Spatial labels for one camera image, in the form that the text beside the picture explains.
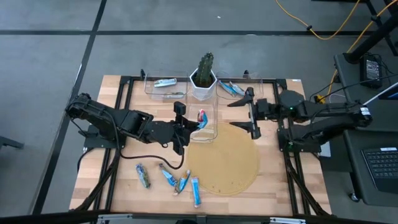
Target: keyboard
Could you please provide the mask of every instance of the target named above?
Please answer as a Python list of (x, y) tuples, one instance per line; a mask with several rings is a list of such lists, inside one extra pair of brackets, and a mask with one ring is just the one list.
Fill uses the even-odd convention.
[(362, 154), (376, 188), (398, 194), (398, 150), (395, 147), (364, 149)]

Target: red object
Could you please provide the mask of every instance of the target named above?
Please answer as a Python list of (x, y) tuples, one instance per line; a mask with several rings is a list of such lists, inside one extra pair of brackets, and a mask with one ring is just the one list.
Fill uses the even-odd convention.
[(203, 115), (205, 115), (205, 111), (200, 109), (198, 113), (198, 122), (203, 122)]

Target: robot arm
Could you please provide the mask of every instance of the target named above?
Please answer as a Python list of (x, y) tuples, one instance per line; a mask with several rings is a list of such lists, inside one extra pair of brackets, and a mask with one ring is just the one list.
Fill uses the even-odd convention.
[[(309, 125), (291, 124), (289, 129), (278, 130), (279, 139), (293, 142), (301, 149), (309, 147), (310, 151), (318, 151), (319, 145), (341, 134), (346, 129), (366, 127), (371, 124), (372, 116), (368, 108), (355, 103), (315, 104), (304, 100), (304, 97), (292, 90), (284, 90), (278, 98), (278, 103), (268, 103), (266, 99), (253, 102), (254, 91), (249, 87), (243, 99), (228, 106), (249, 105), (250, 122), (231, 122), (232, 125), (251, 133), (252, 139), (261, 136), (257, 127), (258, 120), (278, 121), (291, 118), (296, 123), (310, 120)], [(312, 122), (317, 117), (328, 117)]]
[(153, 121), (151, 114), (137, 110), (116, 110), (92, 100), (89, 94), (77, 96), (66, 108), (71, 119), (85, 119), (97, 127), (102, 138), (114, 140), (116, 135), (125, 135), (149, 144), (158, 142), (163, 147), (173, 142), (173, 150), (181, 155), (182, 147), (187, 146), (192, 132), (198, 130), (199, 123), (189, 121), (185, 105), (174, 103), (175, 121)]

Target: gray floor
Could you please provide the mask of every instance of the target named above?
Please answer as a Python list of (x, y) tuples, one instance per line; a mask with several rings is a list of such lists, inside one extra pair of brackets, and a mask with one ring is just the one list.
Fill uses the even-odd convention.
[[(91, 30), (100, 0), (0, 1), (0, 29)], [(280, 0), (315, 30), (335, 30), (353, 4)], [(376, 10), (382, 4), (374, 2)], [(360, 5), (345, 30), (362, 30), (370, 14)], [(108, 1), (100, 30), (304, 30), (274, 1)], [(24, 215), (37, 189), (63, 107), (76, 78), (88, 36), (0, 35), (0, 135), (25, 143), (0, 151), (0, 216)], [(245, 69), (266, 78), (299, 78), (306, 96), (324, 87), (334, 71), (333, 55), (353, 37), (327, 42), (312, 36), (123, 35), (97, 36), (80, 92), (98, 94), (103, 75), (144, 70), (190, 72), (207, 51), (214, 71), (241, 75)], [(390, 56), (384, 41), (372, 52)], [(398, 66), (390, 60), (391, 70)], [(45, 213), (68, 209), (83, 137), (70, 126), (44, 206)], [(332, 211), (344, 218), (394, 223), (396, 208), (371, 207), (346, 197), (346, 174), (325, 172)]]

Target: cactus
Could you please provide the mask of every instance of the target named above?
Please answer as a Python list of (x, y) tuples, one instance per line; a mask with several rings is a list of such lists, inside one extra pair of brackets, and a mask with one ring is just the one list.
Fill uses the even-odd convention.
[(193, 81), (197, 87), (208, 88), (213, 83), (213, 79), (211, 77), (213, 59), (214, 56), (210, 52), (201, 58), (197, 74)]

